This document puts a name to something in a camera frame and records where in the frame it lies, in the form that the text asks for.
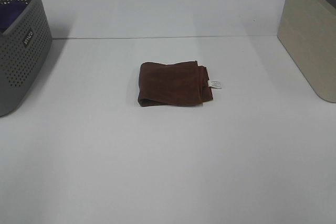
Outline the grey perforated laundry basket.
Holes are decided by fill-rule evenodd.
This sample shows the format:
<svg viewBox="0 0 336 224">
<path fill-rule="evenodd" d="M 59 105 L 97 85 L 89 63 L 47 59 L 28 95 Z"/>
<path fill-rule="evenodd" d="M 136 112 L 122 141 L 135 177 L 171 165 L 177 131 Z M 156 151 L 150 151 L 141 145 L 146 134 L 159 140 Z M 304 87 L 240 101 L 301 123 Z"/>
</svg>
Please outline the grey perforated laundry basket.
<svg viewBox="0 0 336 224">
<path fill-rule="evenodd" d="M 21 104 L 52 44 L 42 0 L 1 0 L 1 4 L 14 1 L 27 6 L 1 33 L 1 116 L 12 113 Z"/>
</svg>

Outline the purple cloth in basket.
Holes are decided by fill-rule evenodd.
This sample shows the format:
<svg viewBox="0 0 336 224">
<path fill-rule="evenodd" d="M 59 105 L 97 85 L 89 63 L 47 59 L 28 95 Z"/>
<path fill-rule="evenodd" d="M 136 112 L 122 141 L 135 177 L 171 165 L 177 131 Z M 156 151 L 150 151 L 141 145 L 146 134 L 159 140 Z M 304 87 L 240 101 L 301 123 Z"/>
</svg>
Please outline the purple cloth in basket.
<svg viewBox="0 0 336 224">
<path fill-rule="evenodd" d="M 26 6 L 26 3 L 19 1 L 1 4 L 1 33 L 4 33 L 11 26 Z"/>
</svg>

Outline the brown towel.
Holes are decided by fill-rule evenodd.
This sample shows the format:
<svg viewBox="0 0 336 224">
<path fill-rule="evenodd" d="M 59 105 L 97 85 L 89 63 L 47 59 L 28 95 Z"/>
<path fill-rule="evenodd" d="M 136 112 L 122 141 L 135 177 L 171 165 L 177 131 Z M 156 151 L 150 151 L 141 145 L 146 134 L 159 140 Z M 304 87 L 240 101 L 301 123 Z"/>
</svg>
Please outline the brown towel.
<svg viewBox="0 0 336 224">
<path fill-rule="evenodd" d="M 145 62 L 139 72 L 138 103 L 142 107 L 197 106 L 213 100 L 212 89 L 220 88 L 221 83 L 210 80 L 206 67 L 197 61 L 172 65 Z"/>
</svg>

